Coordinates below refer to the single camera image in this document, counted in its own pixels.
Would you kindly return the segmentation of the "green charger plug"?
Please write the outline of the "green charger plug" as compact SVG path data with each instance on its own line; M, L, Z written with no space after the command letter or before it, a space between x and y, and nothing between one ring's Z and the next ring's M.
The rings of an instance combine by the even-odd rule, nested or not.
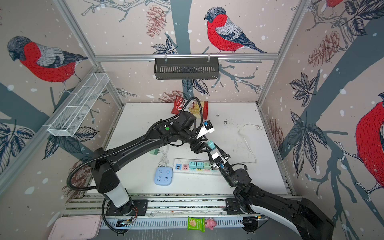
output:
M156 149L154 149L154 150L151 150L151 151L150 151L150 154L156 156L156 155L158 155L159 151L160 151L160 150L159 150L158 148L156 148Z
M204 162L204 169L205 170L210 170L212 167L211 167L211 164L209 162Z

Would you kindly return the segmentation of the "long white pastel power strip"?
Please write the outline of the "long white pastel power strip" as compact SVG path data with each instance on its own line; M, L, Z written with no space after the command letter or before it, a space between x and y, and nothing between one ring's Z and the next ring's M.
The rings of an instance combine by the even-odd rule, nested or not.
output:
M208 160L180 159L175 158L173 165L174 173L220 176L218 170L213 170Z

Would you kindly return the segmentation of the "blue charger plug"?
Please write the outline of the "blue charger plug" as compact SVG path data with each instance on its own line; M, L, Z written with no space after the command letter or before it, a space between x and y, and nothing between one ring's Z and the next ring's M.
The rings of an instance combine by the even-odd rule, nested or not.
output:
M190 169L196 169L196 163L197 163L197 162L195 162L195 161L190 161L190 162L189 162L189 168L190 168Z

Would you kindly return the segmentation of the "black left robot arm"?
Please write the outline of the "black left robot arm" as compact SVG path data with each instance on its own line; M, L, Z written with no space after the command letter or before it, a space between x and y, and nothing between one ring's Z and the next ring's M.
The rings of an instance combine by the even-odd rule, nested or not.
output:
M143 136L77 166L68 175L67 187L73 191L97 190L115 206L119 215L127 215L134 209L134 203L117 172L154 149L168 145L178 147L177 142L189 144L197 154L204 152L206 145L198 136L203 126L204 109L200 100L192 97L178 114L155 122ZM91 167L93 187L77 187L72 183L74 175L85 166Z

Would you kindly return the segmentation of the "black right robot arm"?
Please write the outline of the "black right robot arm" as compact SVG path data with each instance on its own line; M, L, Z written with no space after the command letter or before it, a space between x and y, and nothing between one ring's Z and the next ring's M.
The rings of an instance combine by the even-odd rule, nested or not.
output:
M227 203L225 212L230 215L253 213L279 222L301 236L303 240L331 240L335 225L312 201L300 201L269 193L252 183L247 166L233 169L230 156L219 150L208 152L213 170L224 177L234 198Z

